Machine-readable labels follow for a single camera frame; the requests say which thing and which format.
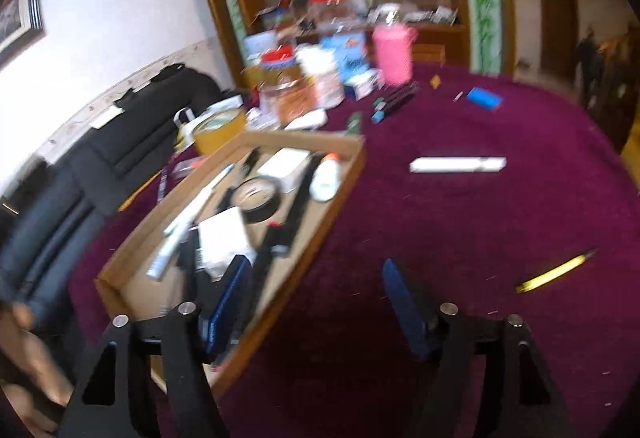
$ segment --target roll of tape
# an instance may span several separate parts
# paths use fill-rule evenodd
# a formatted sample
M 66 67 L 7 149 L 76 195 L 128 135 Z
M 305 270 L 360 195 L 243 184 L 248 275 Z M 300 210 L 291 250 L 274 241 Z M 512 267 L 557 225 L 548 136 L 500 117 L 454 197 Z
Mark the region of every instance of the roll of tape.
M 280 207 L 280 184 L 269 176 L 249 178 L 236 187 L 231 205 L 239 207 L 247 223 L 271 218 Z

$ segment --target picture frame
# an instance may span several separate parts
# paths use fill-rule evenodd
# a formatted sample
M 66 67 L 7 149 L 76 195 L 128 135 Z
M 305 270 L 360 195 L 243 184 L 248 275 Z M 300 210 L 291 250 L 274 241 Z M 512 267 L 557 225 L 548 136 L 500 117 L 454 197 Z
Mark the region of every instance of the picture frame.
M 0 0 L 0 69 L 43 34 L 40 0 Z

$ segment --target cardboard tray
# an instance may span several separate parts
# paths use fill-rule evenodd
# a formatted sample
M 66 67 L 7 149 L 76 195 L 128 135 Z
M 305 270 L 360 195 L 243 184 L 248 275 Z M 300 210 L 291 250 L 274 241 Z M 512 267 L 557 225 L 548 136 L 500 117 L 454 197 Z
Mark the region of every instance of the cardboard tray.
M 110 317 L 126 314 L 133 320 L 152 319 L 160 316 L 162 305 L 167 303 L 172 291 L 179 291 L 180 273 L 170 265 L 160 282 L 146 277 L 153 256 L 162 242 L 162 231 L 229 163 L 242 162 L 254 147 L 260 146 L 262 156 L 250 176 L 283 147 L 295 147 L 310 151 L 338 153 L 342 171 L 342 184 L 330 202 L 321 204 L 310 200 L 300 230 L 287 258 L 276 258 L 267 278 L 260 303 L 251 324 L 242 335 L 238 346 L 225 358 L 222 367 L 213 372 L 205 367 L 209 385 L 219 395 L 228 388 L 249 362 L 279 314 L 296 289 L 300 279 L 313 260 L 329 231 L 336 215 L 362 172 L 365 161 L 364 138 L 286 131 L 244 131 L 210 155 L 206 162 L 193 171 L 170 192 L 160 205 L 153 209 L 140 225 L 118 248 L 95 280 L 96 288 Z M 214 194 L 201 212 L 198 221 L 210 217 L 227 187 L 238 180 L 239 166 L 216 187 Z M 254 248 L 262 240 L 269 221 L 283 221 L 289 212 L 296 191 L 284 195 L 276 214 L 260 224 L 247 225 L 247 232 Z M 152 357 L 152 376 L 166 389 L 162 374 L 161 357 Z

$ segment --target cardboard box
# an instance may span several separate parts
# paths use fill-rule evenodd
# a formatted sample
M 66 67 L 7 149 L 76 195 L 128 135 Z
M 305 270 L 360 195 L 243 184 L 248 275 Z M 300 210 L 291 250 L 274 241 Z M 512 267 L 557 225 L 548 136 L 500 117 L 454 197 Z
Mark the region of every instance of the cardboard box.
M 114 253 L 95 280 L 102 302 L 112 318 L 121 313 L 133 320 L 159 317 L 161 306 L 166 304 L 172 290 L 181 288 L 182 280 L 180 272 L 173 264 L 160 282 L 153 281 L 145 275 L 162 242 L 162 231 L 200 189 L 226 165 L 242 162 L 257 146 L 260 146 L 262 156 L 250 176 L 254 176 L 255 170 L 278 150 L 283 147 L 296 147 L 310 151 L 338 153 L 342 167 L 342 184 L 337 195 L 330 202 L 321 204 L 313 200 L 309 201 L 291 253 L 287 258 L 274 260 L 254 319 L 242 336 L 241 342 L 229 353 L 219 371 L 213 373 L 210 367 L 205 367 L 207 380 L 215 394 L 225 391 L 249 362 L 316 255 L 362 172 L 365 161 L 364 138 L 290 131 L 244 131 L 236 135 L 217 152 L 210 155 L 205 163 L 194 170 L 148 214 Z M 237 184 L 238 172 L 239 166 L 236 166 L 216 187 L 198 221 L 214 213 L 226 188 Z M 286 218 L 295 194 L 296 191 L 284 195 L 280 208 L 270 220 L 247 226 L 254 248 L 257 248 L 262 240 L 269 221 L 283 221 Z M 166 388 L 161 357 L 152 357 L 152 376 L 161 388 Z

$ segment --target door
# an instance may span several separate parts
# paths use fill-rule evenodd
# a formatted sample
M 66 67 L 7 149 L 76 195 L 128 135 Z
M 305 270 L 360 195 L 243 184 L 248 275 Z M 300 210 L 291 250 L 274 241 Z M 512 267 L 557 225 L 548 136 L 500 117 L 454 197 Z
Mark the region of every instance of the door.
M 578 43 L 578 1 L 540 0 L 540 2 L 542 4 L 540 70 L 573 82 L 574 53 Z

